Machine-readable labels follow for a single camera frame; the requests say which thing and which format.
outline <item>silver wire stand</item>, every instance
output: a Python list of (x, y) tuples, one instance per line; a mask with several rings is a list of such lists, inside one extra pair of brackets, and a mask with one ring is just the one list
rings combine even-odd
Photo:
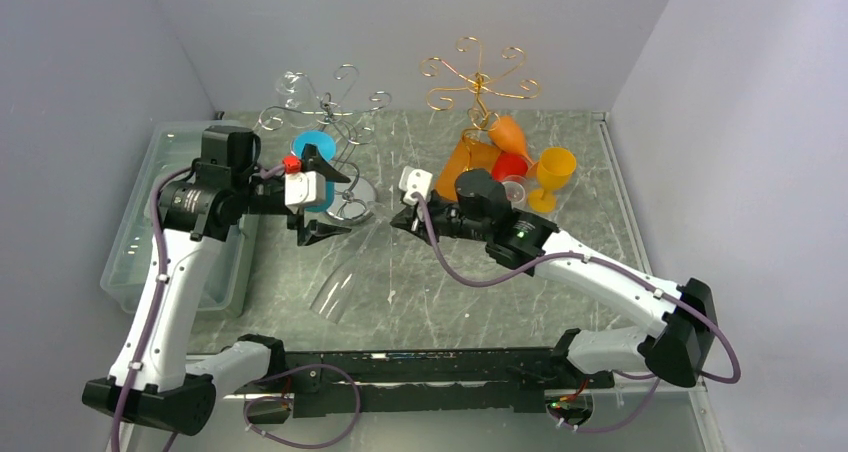
[[(347, 184), (335, 184), (333, 203), (324, 214), (334, 222), (343, 225), (356, 225), (371, 217), (372, 211), (368, 204), (370, 202), (376, 202), (377, 189), (367, 179), (362, 177), (359, 167), (351, 160), (351, 156), (357, 147), (370, 144), (374, 140), (375, 131), (373, 127), (357, 125), (351, 119), (354, 117), (360, 118), (364, 114), (374, 113), (385, 108), (391, 103), (392, 96), (388, 92), (377, 91), (368, 97), (368, 101), (374, 103), (373, 107), (363, 110), (345, 111), (341, 104), (359, 79), (359, 70), (351, 64), (344, 64), (333, 73), (335, 80), (341, 81), (348, 77), (351, 77), (350, 85), (347, 86), (341, 98), (334, 101), (333, 96), (329, 92), (321, 95), (316, 93), (312, 80), (306, 74), (302, 72), (287, 72), (286, 75), (277, 81), (277, 92), (280, 96), (293, 94), (295, 89), (291, 84), (302, 81), (302, 84), (307, 87), (309, 95), (317, 99), (317, 110), (303, 110), (301, 108), (291, 107), (288, 102), (282, 100), (279, 107), (269, 107), (269, 109), (280, 110), (284, 114), (291, 113), (301, 116), (313, 116), (314, 121), (309, 121), (311, 122), (311, 127), (322, 132), (332, 129), (338, 133), (344, 146), (341, 148), (341, 151), (336, 153), (335, 158), (330, 163), (337, 170), (350, 177), (351, 181)], [(274, 119), (282, 122), (279, 116), (275, 116), (271, 120)]]

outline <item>gray wall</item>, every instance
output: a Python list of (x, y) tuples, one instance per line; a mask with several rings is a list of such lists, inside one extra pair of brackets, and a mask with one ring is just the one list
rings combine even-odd
[[(655, 271), (712, 285), (731, 450), (844, 450), (845, 0), (671, 0), (613, 108)], [(711, 370), (726, 373), (714, 347)]]
[[(542, 84), (533, 101), (492, 100), (492, 106), (609, 110), (668, 0), (159, 0), (173, 20), (212, 102), (220, 110), (258, 110), (274, 100), (274, 80), (304, 71), (328, 88), (345, 62), (363, 74), (366, 91), (385, 89), (396, 107), (426, 108), (436, 85), (418, 63), (432, 55), (473, 70), (460, 54), (465, 35), (487, 44), (484, 68), (506, 69), (508, 45), (528, 53), (525, 75)], [(520, 92), (517, 80), (504, 82)], [(470, 96), (459, 105), (471, 105)]]
[(129, 317), (98, 281), (154, 124), (212, 107), (154, 0), (0, 0), (0, 437), (92, 451)]

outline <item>yellow goblet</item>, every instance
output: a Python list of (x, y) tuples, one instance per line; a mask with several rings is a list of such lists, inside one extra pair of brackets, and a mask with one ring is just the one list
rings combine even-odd
[(565, 187), (571, 174), (577, 169), (577, 159), (568, 149), (551, 147), (539, 157), (536, 180), (540, 189), (527, 195), (527, 205), (541, 214), (548, 214), (556, 207), (554, 191)]

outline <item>gray marble tabletop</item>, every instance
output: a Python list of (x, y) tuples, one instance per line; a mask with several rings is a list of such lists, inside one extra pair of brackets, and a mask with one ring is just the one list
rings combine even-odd
[[(549, 214), (578, 240), (640, 268), (622, 213), (605, 144), (592, 114), (574, 111), (504, 111), (524, 129), (532, 156), (550, 146), (570, 149), (579, 166)], [(257, 113), (228, 113), (253, 126)], [(385, 110), (360, 120), (376, 137), (353, 156), (375, 185), (378, 201), (401, 208), (397, 181), (405, 165), (438, 174), (468, 118), (464, 111)], [(277, 162), (294, 130), (263, 132), (262, 159)], [(309, 306), (336, 266), (353, 255), (362, 234), (348, 234), (310, 247), (295, 247), (282, 217), (259, 226), (245, 309), (235, 319), (195, 322), (189, 350), (213, 353), (246, 333), (280, 338), (288, 350), (373, 350), (553, 346), (568, 328), (588, 330), (631, 325), (617, 313), (569, 286), (525, 275), (488, 289), (472, 289), (444, 273), (432, 249), (408, 233), (377, 230), (358, 261), (356, 293), (339, 324)], [(470, 278), (490, 278), (506, 269), (488, 258), (482, 243), (442, 239), (448, 261)]]

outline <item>red button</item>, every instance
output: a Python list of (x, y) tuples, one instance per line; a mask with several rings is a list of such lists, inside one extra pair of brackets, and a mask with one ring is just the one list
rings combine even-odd
[(286, 168), (287, 174), (296, 174), (300, 172), (303, 163), (297, 157), (289, 155), (283, 159), (283, 166)]

